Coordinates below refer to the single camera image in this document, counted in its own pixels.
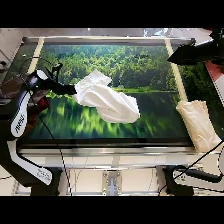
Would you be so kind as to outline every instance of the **beige tape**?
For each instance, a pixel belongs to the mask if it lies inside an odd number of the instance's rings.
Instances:
[[[33,54],[33,57],[39,57],[40,56],[40,52],[41,52],[41,49],[44,45],[44,37],[40,37],[39,38],[39,41],[38,41],[38,44],[37,44],[37,47],[34,51],[34,54]],[[36,66],[37,66],[37,62],[38,62],[38,59],[39,58],[33,58],[31,63],[30,63],[30,67],[28,69],[28,74],[31,74],[32,72],[34,72]]]
[[[168,55],[170,57],[173,54],[173,48],[171,46],[170,39],[165,39],[165,43],[166,43],[166,49],[168,51]],[[180,71],[179,71],[177,65],[174,64],[174,63],[171,63],[171,67],[173,69],[175,81],[176,81],[176,84],[177,84],[177,89],[178,89],[178,92],[179,92],[179,95],[180,95],[180,99],[184,100],[184,101],[188,101],[187,95],[186,95],[186,92],[185,92],[185,89],[184,89],[183,81],[182,81],[182,78],[180,76]]]

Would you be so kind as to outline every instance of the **lake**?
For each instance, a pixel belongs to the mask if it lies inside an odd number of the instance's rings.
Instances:
[[[141,117],[132,124],[108,123],[96,108],[77,104],[73,99],[48,97],[50,108],[42,119],[56,139],[90,138],[184,138],[188,137],[181,116],[176,111],[176,92],[127,93],[137,99]],[[30,139],[51,139],[41,121],[28,134]]]

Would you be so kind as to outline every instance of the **white cloth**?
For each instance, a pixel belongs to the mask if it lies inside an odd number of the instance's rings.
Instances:
[[[136,99],[122,92],[116,92],[107,85],[111,78],[94,70],[75,85],[77,103],[96,107],[100,117],[110,123],[133,123],[140,113]]]
[[[208,152],[221,142],[209,119],[205,101],[180,101],[176,109],[181,114],[197,151]]]

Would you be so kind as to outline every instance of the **display screen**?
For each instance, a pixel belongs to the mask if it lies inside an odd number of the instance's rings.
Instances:
[[[108,123],[96,108],[81,106],[71,96],[49,93],[50,107],[40,116],[56,139],[178,139],[188,138],[176,111],[180,100],[164,46],[44,45],[41,57],[63,63],[59,81],[76,84],[94,69],[111,77],[109,86],[135,97],[140,118],[129,124]],[[51,65],[39,60],[45,72]],[[39,121],[26,136],[51,139]]]

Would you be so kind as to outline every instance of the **black cable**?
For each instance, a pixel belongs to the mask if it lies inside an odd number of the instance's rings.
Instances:
[[[2,178],[0,178],[0,180],[5,180],[5,179],[9,179],[10,177],[12,177],[12,176],[8,176],[8,177],[2,177]]]
[[[224,142],[224,139],[219,142],[218,145],[216,145],[214,148],[212,148],[211,150],[209,150],[208,152],[206,152],[204,155],[202,155],[199,159],[197,159],[195,162],[193,162],[190,166],[188,166],[184,171],[182,171],[179,175],[177,175],[176,177],[174,177],[168,184],[164,185],[160,191],[158,196],[160,196],[161,191],[167,187],[168,185],[170,185],[171,183],[174,182],[175,179],[177,179],[178,177],[182,176],[184,173],[186,173],[191,167],[193,167],[196,163],[198,163],[200,160],[202,160],[205,156],[207,156],[209,153],[211,153],[212,151],[214,151],[217,147],[219,147],[222,143]]]
[[[50,63],[51,65],[53,65],[53,64],[52,64],[51,62],[49,62],[48,60],[46,60],[46,59],[44,59],[44,58],[41,58],[41,57],[30,57],[30,58],[27,58],[27,59],[22,63],[22,65],[20,66],[20,69],[19,69],[19,77],[23,80],[24,84],[26,85],[26,89],[27,89],[27,91],[28,91],[29,94],[30,94],[30,98],[31,98],[31,100],[32,100],[32,102],[33,102],[33,104],[34,104],[34,106],[36,106],[36,104],[35,104],[35,102],[34,102],[34,100],[33,100],[32,94],[31,94],[31,92],[30,92],[29,86],[27,85],[26,81],[24,80],[24,78],[22,77],[22,74],[21,74],[21,70],[22,70],[22,67],[24,66],[24,64],[25,64],[28,60],[31,60],[31,59],[33,59],[33,58],[40,58],[40,59],[42,59],[42,60],[44,60],[44,61],[47,61],[47,62]],[[38,118],[41,120],[42,124],[45,126],[45,128],[47,129],[47,131],[49,132],[49,134],[51,135],[51,138],[52,138],[53,140],[55,140],[55,138],[54,138],[53,134],[51,133],[50,129],[49,129],[48,126],[45,124],[45,122],[42,120],[42,118],[39,116],[39,114],[37,114],[37,116],[38,116]],[[59,147],[59,145],[58,145],[57,142],[56,142],[56,145],[57,145],[57,148],[59,149],[60,154],[61,154],[61,159],[62,159],[62,162],[63,162],[63,166],[64,166],[65,174],[66,174],[67,181],[68,181],[68,185],[69,185],[69,191],[70,191],[70,194],[71,194],[71,196],[72,196],[71,184],[70,184],[70,181],[69,181],[68,173],[67,173],[67,171],[66,171],[66,167],[65,167],[65,162],[64,162],[63,153],[62,153],[62,151],[61,151],[61,149],[60,149],[60,147]]]

